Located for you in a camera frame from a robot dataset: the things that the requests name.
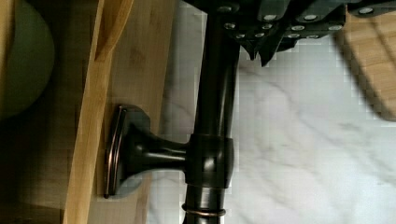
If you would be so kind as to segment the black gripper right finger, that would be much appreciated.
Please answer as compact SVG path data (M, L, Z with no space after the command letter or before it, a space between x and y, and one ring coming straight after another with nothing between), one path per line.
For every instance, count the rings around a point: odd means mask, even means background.
M300 39L317 39L341 30L347 13L372 18L393 12L395 0L261 0L259 19L268 27L259 55L267 65Z

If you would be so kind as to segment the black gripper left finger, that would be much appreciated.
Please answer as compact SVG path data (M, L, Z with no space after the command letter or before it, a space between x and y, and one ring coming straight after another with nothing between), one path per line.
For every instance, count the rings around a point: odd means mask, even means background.
M290 25L291 0L184 0L220 19L227 35L243 47L251 60L271 61L290 47L282 42Z

